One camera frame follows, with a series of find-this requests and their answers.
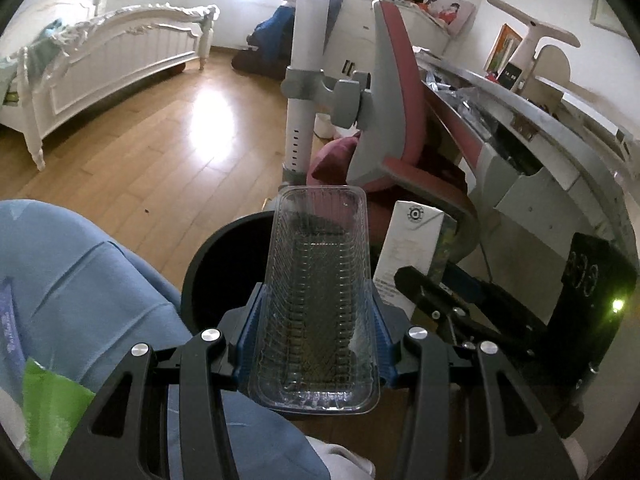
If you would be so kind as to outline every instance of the white carton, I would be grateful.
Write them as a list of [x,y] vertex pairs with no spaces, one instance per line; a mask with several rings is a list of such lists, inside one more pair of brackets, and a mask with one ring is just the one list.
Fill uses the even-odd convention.
[[439,284],[456,234],[456,221],[434,207],[396,202],[373,282],[385,303],[411,319],[415,305],[394,285],[396,270],[413,266]]

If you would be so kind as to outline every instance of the transparent plastic box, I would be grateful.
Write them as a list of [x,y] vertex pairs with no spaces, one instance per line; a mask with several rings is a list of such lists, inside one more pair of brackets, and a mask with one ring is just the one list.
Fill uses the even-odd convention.
[[286,412],[363,413],[380,397],[366,197],[281,192],[248,392]]

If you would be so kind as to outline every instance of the blue gripper pad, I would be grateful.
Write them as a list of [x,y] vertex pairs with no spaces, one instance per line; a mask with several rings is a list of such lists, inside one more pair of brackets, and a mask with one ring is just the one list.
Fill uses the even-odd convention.
[[[373,282],[371,282],[370,286],[372,288],[374,287]],[[240,338],[238,339],[236,368],[234,371],[234,378],[239,385],[239,389],[243,392],[246,391],[249,374],[251,373],[251,368],[254,363],[255,340],[258,335],[258,322],[260,321],[260,307],[265,297],[266,287],[262,286],[258,294],[252,294],[249,303],[245,306],[245,308],[249,309],[249,314]],[[378,307],[378,302],[381,301],[380,297],[376,293],[373,293],[370,295],[368,301],[370,302],[376,333],[380,379],[384,381],[386,386],[392,388],[398,380],[398,372],[396,371],[393,354],[393,343]]]

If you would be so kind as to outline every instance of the silver screw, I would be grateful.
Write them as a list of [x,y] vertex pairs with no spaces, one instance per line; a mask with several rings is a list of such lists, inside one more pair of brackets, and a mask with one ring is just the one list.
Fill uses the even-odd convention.
[[409,329],[409,337],[411,339],[426,339],[428,335],[429,332],[427,332],[426,329],[422,328],[421,326],[412,326]]
[[493,341],[482,341],[480,343],[480,349],[489,355],[494,355],[498,353],[498,345]]
[[147,352],[149,352],[149,346],[144,343],[138,343],[131,349],[131,355],[135,357],[143,356]]
[[216,341],[217,339],[220,338],[220,330],[218,330],[217,328],[209,328],[208,330],[205,330],[202,333],[202,340],[203,341]]

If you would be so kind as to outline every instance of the white cabinet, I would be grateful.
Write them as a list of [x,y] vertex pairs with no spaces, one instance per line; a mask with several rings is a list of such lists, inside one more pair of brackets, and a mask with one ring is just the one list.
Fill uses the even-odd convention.
[[[324,73],[336,79],[355,70],[373,72],[376,33],[373,0],[344,0],[334,31],[324,51]],[[419,9],[399,7],[413,45],[428,48],[439,56],[449,43],[449,35]]]

